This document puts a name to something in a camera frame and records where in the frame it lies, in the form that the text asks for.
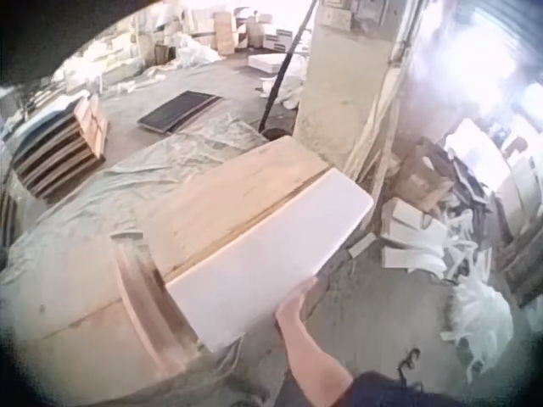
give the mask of wooden pallet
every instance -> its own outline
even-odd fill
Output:
[[[36,198],[46,198],[104,160],[108,121],[98,96],[81,98],[25,135],[14,171]]]

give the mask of wood stack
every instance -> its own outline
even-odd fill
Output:
[[[82,97],[24,135],[14,171],[36,198],[48,198],[104,160],[108,121],[98,96]]]
[[[236,32],[236,22],[232,13],[227,11],[217,11],[213,15],[215,21],[215,36],[217,43],[217,52],[220,55],[231,55],[235,52],[236,41],[234,33]]]

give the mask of black pole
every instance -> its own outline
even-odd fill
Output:
[[[287,68],[290,65],[290,60],[292,59],[292,56],[294,54],[294,51],[296,50],[296,47],[298,47],[299,40],[302,37],[302,34],[304,33],[307,23],[309,22],[309,18],[313,14],[313,9],[315,8],[315,5],[316,5],[316,0],[313,0],[311,2],[311,5],[309,6],[309,9],[307,10],[307,14],[304,17],[302,24],[299,26],[298,32],[296,33],[296,36],[294,37],[292,44],[290,44],[290,48],[288,49],[287,55],[285,56],[285,59],[283,63],[281,64],[281,68],[279,68],[279,71],[277,72],[277,78],[275,82],[273,83],[273,86],[271,87],[270,96],[266,102],[264,115],[262,116],[262,120],[260,121],[260,124],[258,126],[258,131],[260,133],[262,133],[264,131],[264,128],[266,127],[266,121],[268,120],[268,116],[270,115],[270,111],[272,110],[273,103],[275,102],[275,99],[277,99],[277,94],[279,93],[279,87],[281,87],[281,84],[283,83],[283,78],[285,77]]]

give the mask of white plastic bag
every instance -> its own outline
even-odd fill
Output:
[[[503,295],[486,285],[490,252],[478,255],[469,276],[461,276],[454,288],[449,319],[451,331],[441,332],[444,341],[456,345],[466,339],[473,359],[467,367],[467,382],[473,378],[473,366],[480,362],[481,373],[494,366],[512,339],[511,308]]]

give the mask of white foam block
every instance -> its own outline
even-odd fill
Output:
[[[438,278],[447,270],[442,259],[422,250],[384,247],[381,255],[386,269],[426,270]]]
[[[286,53],[250,55],[247,57],[247,65],[258,70],[263,70],[268,74],[276,74],[286,56]]]
[[[372,205],[352,180],[330,170],[166,289],[208,350],[220,350],[314,276]]]

